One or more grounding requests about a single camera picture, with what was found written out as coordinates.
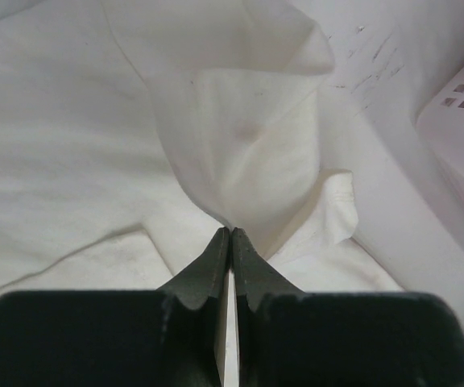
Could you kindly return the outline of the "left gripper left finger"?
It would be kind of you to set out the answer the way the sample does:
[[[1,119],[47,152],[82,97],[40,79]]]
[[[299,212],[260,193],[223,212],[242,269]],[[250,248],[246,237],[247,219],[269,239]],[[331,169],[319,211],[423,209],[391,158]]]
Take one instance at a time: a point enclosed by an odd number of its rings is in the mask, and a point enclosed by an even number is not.
[[[0,386],[219,386],[230,231],[155,290],[0,297]]]

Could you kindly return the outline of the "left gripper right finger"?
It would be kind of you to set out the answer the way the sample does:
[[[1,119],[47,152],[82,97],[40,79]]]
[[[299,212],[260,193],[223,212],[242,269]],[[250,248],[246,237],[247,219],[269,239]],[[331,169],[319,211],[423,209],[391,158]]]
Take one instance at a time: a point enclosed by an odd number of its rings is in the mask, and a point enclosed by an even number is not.
[[[464,386],[464,334],[427,293],[306,293],[230,236],[242,386]]]

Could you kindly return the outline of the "cream white t shirt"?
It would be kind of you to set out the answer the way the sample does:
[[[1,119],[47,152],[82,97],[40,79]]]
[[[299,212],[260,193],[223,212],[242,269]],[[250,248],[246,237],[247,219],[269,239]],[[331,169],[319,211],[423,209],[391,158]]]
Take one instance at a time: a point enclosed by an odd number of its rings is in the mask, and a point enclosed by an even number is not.
[[[464,209],[417,115],[464,1],[0,1],[0,295],[140,289],[220,226],[308,291],[464,326]]]

